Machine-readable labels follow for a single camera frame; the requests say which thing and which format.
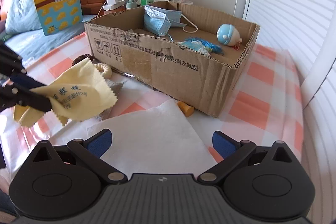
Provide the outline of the small orange cone toy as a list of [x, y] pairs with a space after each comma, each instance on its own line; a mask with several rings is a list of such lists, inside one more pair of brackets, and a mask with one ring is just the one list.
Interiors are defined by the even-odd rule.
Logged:
[[180, 108], [181, 112], [183, 112], [183, 114], [185, 115], [185, 117], [191, 116], [194, 113], [194, 111], [195, 111], [195, 109], [194, 109], [193, 106], [189, 106], [185, 102], [178, 101], [177, 105]]

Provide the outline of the yellow lens cleaning cloth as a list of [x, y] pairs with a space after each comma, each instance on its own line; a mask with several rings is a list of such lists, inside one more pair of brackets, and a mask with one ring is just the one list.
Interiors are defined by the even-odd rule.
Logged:
[[117, 102], [117, 96], [89, 59], [70, 67], [54, 82], [31, 90], [47, 97], [62, 125], [101, 114]]

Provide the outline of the brown hair scrunchie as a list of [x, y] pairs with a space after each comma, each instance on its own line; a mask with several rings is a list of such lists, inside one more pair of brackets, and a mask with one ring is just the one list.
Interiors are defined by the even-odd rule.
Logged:
[[77, 63], [81, 62], [82, 60], [89, 59], [90, 61], [93, 61], [93, 57], [90, 54], [84, 54], [76, 57], [74, 61], [72, 61], [72, 66], [76, 65]]

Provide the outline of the white cloth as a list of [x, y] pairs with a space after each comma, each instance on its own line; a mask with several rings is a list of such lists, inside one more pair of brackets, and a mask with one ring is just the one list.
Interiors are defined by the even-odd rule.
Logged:
[[71, 122], [51, 137], [53, 145], [87, 139], [102, 129], [112, 132], [112, 145], [102, 160], [128, 177], [133, 173], [192, 173], [198, 176], [216, 164], [173, 100], [98, 122]]

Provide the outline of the cream hair scrunchie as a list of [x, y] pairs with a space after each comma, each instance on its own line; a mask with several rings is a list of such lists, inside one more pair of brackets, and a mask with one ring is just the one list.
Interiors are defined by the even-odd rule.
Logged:
[[113, 72], [109, 65], [104, 63], [97, 63], [94, 66], [104, 79], [110, 79], [112, 77]]

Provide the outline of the blue floral sachet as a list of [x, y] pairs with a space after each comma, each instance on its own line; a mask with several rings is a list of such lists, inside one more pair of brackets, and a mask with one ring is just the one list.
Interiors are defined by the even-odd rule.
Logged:
[[177, 42], [177, 44], [183, 47], [187, 47], [193, 51], [197, 51], [201, 54], [208, 55], [208, 56], [211, 53], [216, 53], [220, 55], [224, 54], [220, 46], [213, 44], [207, 40], [197, 38], [197, 37], [186, 38], [182, 42]]

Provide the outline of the blue white plush toy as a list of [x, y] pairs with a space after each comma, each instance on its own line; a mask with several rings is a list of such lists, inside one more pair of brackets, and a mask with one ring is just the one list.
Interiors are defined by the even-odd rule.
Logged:
[[239, 47], [242, 42], [240, 33], [232, 24], [222, 24], [217, 30], [219, 43], [228, 47]]

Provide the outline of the blue face mask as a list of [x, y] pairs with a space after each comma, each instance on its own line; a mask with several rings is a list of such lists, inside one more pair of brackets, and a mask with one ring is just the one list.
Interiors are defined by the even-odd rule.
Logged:
[[[197, 32], [198, 27], [193, 24], [186, 16], [178, 10], [167, 10], [155, 6], [146, 5], [144, 6], [144, 17], [143, 24], [147, 31], [157, 35], [165, 36], [172, 27], [180, 27], [189, 34]], [[191, 24], [195, 30], [188, 31], [186, 29], [187, 24], [181, 22], [181, 18], [185, 19], [189, 24]]]

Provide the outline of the light blue pillow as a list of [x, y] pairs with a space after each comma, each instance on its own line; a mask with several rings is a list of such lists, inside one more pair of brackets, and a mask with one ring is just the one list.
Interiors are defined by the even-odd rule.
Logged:
[[21, 34], [41, 28], [34, 0], [12, 0], [5, 22], [7, 34]]

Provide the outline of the pink white checkered tablecloth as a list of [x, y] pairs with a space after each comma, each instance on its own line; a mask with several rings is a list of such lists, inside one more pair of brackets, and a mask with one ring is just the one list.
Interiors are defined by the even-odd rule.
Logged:
[[[108, 119], [149, 110], [173, 100], [117, 73], [112, 75], [112, 80], [122, 83], [122, 89]], [[256, 45], [220, 116], [214, 118], [194, 111], [186, 119], [216, 162], [220, 162], [222, 157], [213, 148], [215, 131], [221, 131], [238, 141], [248, 139], [264, 146], [282, 140], [300, 157], [303, 142], [302, 99], [298, 76], [289, 53]], [[1, 170], [1, 189], [8, 190], [16, 171], [37, 142], [44, 139], [50, 141], [65, 126], [51, 112], [31, 128], [16, 123], [11, 109], [2, 112], [1, 146], [6, 167]]]

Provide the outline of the yellow blue snack bag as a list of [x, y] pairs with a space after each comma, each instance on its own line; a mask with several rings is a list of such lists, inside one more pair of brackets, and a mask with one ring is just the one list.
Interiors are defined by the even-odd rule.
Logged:
[[83, 20], [80, 0], [34, 0], [42, 30], [56, 34]]

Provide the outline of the brown cardboard box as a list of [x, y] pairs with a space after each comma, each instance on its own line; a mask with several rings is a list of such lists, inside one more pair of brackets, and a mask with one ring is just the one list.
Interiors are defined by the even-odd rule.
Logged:
[[[145, 29], [143, 7], [106, 14], [84, 25], [92, 55], [120, 73], [218, 117], [247, 63], [260, 27], [202, 6], [156, 5], [180, 11], [187, 27], [173, 27], [167, 37], [158, 37]], [[217, 44], [217, 30], [222, 24], [237, 28], [242, 39], [238, 50], [222, 46], [222, 54], [203, 55], [181, 46], [181, 41], [193, 35], [192, 25], [198, 27], [195, 37]]]

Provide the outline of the white power strip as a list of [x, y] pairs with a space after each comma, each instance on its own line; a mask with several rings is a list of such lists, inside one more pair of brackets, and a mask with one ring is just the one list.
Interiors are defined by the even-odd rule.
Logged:
[[124, 0], [107, 0], [106, 4], [103, 6], [104, 11], [115, 10], [125, 4]]

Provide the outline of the white louvered closet door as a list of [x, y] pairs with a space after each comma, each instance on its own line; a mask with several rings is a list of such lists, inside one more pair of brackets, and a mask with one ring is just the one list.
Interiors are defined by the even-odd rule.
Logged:
[[335, 220], [335, 0], [247, 0], [260, 44], [289, 51], [303, 108], [302, 163], [316, 189], [309, 217]]

